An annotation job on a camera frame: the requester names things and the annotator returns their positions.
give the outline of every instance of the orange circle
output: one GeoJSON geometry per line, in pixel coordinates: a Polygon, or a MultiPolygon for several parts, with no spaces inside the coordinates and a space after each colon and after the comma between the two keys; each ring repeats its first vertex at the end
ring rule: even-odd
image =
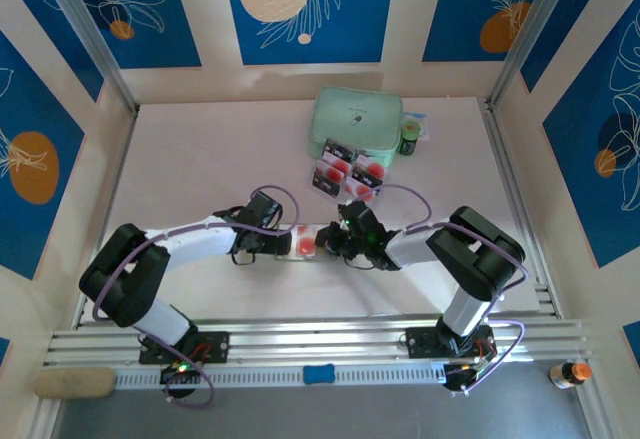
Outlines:
{"type": "Polygon", "coordinates": [[[573,375],[576,376],[576,379],[579,381],[586,381],[593,375],[591,367],[587,364],[574,364],[571,372],[573,372],[573,375]]]}
{"type": "Polygon", "coordinates": [[[135,34],[135,31],[133,30],[131,24],[119,19],[116,19],[111,24],[109,24],[109,30],[111,31],[111,34],[116,36],[118,39],[122,39],[123,41],[132,39],[135,34]]]}
{"type": "Polygon", "coordinates": [[[601,150],[595,160],[596,172],[605,179],[616,172],[616,155],[609,149],[601,150]]]}
{"type": "Polygon", "coordinates": [[[491,16],[480,32],[482,49],[494,54],[508,52],[530,8],[528,2],[517,2],[491,16]]]}
{"type": "Polygon", "coordinates": [[[39,132],[18,134],[9,155],[16,161],[9,174],[18,195],[35,205],[49,202],[60,177],[58,153],[49,138],[39,132]]]}

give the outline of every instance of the mint green pouch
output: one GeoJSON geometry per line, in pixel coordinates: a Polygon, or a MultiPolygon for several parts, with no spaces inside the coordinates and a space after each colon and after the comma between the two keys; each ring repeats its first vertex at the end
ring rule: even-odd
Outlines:
{"type": "Polygon", "coordinates": [[[395,94],[323,87],[313,107],[309,154],[322,156],[327,139],[389,167],[400,142],[402,99],[395,94]]]}

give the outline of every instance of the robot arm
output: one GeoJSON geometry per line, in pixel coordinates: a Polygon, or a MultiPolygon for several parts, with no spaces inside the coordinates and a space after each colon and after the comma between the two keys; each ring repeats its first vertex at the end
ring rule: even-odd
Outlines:
{"type": "Polygon", "coordinates": [[[439,319],[435,331],[422,337],[421,349],[463,356],[477,339],[479,325],[525,258],[515,239],[475,210],[463,206],[450,222],[417,232],[387,231],[362,201],[338,206],[346,229],[333,222],[318,233],[316,245],[348,260],[363,254],[373,266],[397,271],[419,262],[440,261],[459,284],[451,304],[439,319]],[[482,243],[474,249],[477,235],[482,243]]]}
{"type": "MultiPolygon", "coordinates": [[[[340,205],[338,212],[344,228],[332,222],[318,232],[315,241],[316,246],[326,249],[329,254],[346,260],[363,254],[376,268],[384,271],[440,261],[460,285],[435,328],[407,330],[409,356],[475,356],[474,342],[486,341],[491,335],[491,328],[480,324],[483,317],[513,276],[514,263],[524,260],[521,246],[469,207],[459,208],[451,215],[450,222],[415,232],[387,231],[362,201],[340,205]],[[475,247],[476,239],[469,234],[480,239],[479,247],[475,247]]],[[[233,258],[240,251],[253,255],[288,254],[291,234],[276,237],[273,230],[267,232],[269,225],[274,219],[277,223],[281,215],[282,206],[278,202],[257,192],[244,207],[219,211],[203,221],[174,229],[142,231],[132,224],[123,225],[83,274],[80,289],[118,326],[133,326],[152,336],[142,342],[141,362],[171,364],[175,360],[175,356],[155,344],[154,339],[191,357],[203,344],[215,342],[212,335],[224,336],[226,333],[200,333],[186,316],[157,299],[163,275],[212,255],[231,254],[233,258]],[[230,225],[209,227],[220,223],[230,225]],[[115,277],[122,263],[138,248],[132,263],[115,277]],[[105,286],[111,281],[105,294],[105,286]]],[[[207,354],[203,355],[202,362],[215,362],[207,354]]],[[[475,376],[463,379],[453,387],[469,384],[475,376]]]]}
{"type": "Polygon", "coordinates": [[[97,301],[120,263],[145,241],[164,236],[135,258],[109,289],[100,308],[120,327],[133,326],[171,346],[197,333],[195,325],[173,307],[156,298],[162,277],[172,269],[208,256],[236,254],[287,254],[291,234],[278,237],[237,227],[207,227],[234,223],[266,229],[282,215],[282,206],[257,192],[247,206],[219,211],[186,226],[142,231],[133,224],[120,226],[95,257],[80,280],[80,290],[97,301]]]}

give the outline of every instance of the orange bottle cap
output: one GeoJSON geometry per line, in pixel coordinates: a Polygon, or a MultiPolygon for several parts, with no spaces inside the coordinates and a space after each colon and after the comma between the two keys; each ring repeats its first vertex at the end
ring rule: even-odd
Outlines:
{"type": "Polygon", "coordinates": [[[593,375],[591,368],[586,364],[576,364],[571,368],[571,372],[579,381],[586,381],[593,375]]]}

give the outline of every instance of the beige sponge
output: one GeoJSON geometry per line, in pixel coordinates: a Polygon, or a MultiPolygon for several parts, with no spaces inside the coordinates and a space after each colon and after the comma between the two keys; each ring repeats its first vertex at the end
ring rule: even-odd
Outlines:
{"type": "Polygon", "coordinates": [[[33,389],[43,399],[96,399],[111,394],[116,374],[108,367],[44,369],[33,389]]]}

